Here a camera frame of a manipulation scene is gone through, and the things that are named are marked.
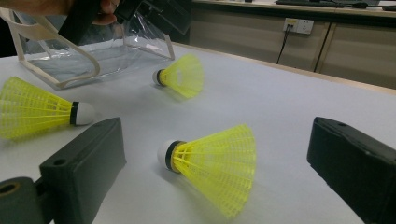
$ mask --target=finger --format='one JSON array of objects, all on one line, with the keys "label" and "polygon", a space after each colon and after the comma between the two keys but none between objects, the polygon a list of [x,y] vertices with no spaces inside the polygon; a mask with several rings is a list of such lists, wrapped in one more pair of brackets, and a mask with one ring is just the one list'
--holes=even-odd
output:
[{"label": "finger", "polygon": [[98,14],[96,19],[93,21],[95,25],[109,25],[117,20],[114,14]]},{"label": "finger", "polygon": [[111,14],[116,10],[116,5],[111,0],[101,0],[100,7],[105,14]]}]

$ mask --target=transparent plastic box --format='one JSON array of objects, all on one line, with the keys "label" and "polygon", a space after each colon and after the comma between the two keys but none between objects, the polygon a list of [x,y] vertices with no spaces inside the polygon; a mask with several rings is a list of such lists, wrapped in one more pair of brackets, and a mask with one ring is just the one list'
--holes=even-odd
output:
[{"label": "transparent plastic box", "polygon": [[0,16],[20,62],[55,90],[175,59],[169,36],[138,12],[123,24],[92,25],[78,46],[58,35],[66,16],[28,16],[5,8]]}]

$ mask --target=desk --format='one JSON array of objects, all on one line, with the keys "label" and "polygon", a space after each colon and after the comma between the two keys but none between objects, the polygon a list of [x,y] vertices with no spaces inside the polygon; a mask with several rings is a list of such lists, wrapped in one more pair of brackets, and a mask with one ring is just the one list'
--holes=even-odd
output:
[{"label": "desk", "polygon": [[[93,224],[224,223],[183,176],[160,167],[156,153],[168,139],[190,141],[241,123],[255,134],[257,171],[245,209],[232,223],[362,223],[306,161],[312,122],[336,119],[396,148],[396,91],[175,46],[177,58],[188,52],[202,60],[205,85],[186,101],[153,85],[152,72],[166,63],[54,91],[17,58],[4,58],[0,84],[18,76],[65,99],[92,104],[96,121],[121,118],[128,163]],[[1,142],[0,179],[38,179],[38,165],[86,128]]]}]

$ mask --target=power socket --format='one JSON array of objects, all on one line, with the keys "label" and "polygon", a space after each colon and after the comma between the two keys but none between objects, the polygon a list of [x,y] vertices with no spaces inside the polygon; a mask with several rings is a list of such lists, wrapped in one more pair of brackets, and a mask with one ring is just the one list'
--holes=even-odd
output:
[{"label": "power socket", "polygon": [[314,26],[314,21],[299,20],[294,18],[286,18],[285,24],[283,25],[283,31],[288,29],[288,25],[291,25],[290,32],[310,35],[312,27]]},{"label": "power socket", "polygon": [[290,32],[296,32],[298,21],[298,19],[286,18],[285,24],[283,25],[283,31],[286,31],[288,29],[288,25],[291,25],[292,27],[290,29]]},{"label": "power socket", "polygon": [[314,22],[313,21],[298,20],[296,33],[310,35],[313,26],[314,26]]}]

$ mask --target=shuttlecock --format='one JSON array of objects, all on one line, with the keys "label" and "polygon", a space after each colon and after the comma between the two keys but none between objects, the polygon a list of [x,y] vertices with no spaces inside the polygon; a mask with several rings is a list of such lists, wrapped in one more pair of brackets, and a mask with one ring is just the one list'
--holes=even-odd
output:
[{"label": "shuttlecock", "polygon": [[167,86],[186,98],[197,95],[204,84],[204,69],[197,57],[186,54],[167,68],[154,72],[153,81]]},{"label": "shuttlecock", "polygon": [[0,93],[0,136],[16,139],[66,125],[89,124],[91,105],[68,102],[18,77],[9,78]]},{"label": "shuttlecock", "polygon": [[256,169],[256,144],[245,124],[191,141],[167,141],[162,166],[182,173],[227,218],[244,207]]}]

